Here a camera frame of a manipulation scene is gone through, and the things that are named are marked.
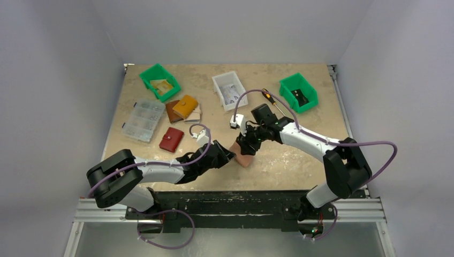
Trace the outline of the pink card holder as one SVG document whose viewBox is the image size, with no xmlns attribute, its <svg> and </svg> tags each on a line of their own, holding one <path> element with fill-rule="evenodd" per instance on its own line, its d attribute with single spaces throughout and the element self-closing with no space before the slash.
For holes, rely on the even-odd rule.
<svg viewBox="0 0 454 257">
<path fill-rule="evenodd" d="M 235 153 L 235 160 L 243 167 L 247 168 L 253 162 L 254 156 L 253 155 L 243 155 L 241 154 L 240 146 L 234 142 L 232 146 L 229 148 L 229 151 Z"/>
</svg>

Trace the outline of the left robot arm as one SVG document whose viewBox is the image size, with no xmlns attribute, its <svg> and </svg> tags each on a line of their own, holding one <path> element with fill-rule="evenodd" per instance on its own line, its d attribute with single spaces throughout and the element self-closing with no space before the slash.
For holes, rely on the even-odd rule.
<svg viewBox="0 0 454 257">
<path fill-rule="evenodd" d="M 160 205 L 152 190 L 142 188 L 140 184 L 187 184 L 210 169 L 225 166 L 235 156 L 216 140 L 169 161 L 138 158 L 131 150 L 123 149 L 87 171 L 88 197 L 94 198 L 99 208 L 122 204 L 152 219 L 159 214 Z"/>
</svg>

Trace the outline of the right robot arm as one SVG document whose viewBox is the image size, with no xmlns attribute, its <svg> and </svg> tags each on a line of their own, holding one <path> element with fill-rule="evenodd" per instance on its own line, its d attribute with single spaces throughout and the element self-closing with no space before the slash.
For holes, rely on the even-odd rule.
<svg viewBox="0 0 454 257">
<path fill-rule="evenodd" d="M 298 125 L 292 118 L 277 118 L 267 104 L 254 108 L 251 113 L 255 119 L 252 124 L 240 114 L 234 114 L 230 119 L 231 128 L 240 130 L 236 143 L 242 155 L 255 155 L 262 142 L 270 140 L 299 149 L 324 166 L 326 182 L 300 198 L 297 220 L 318 216 L 326 204 L 349 198 L 372 177 L 372 171 L 354 139 L 322 137 Z"/>
</svg>

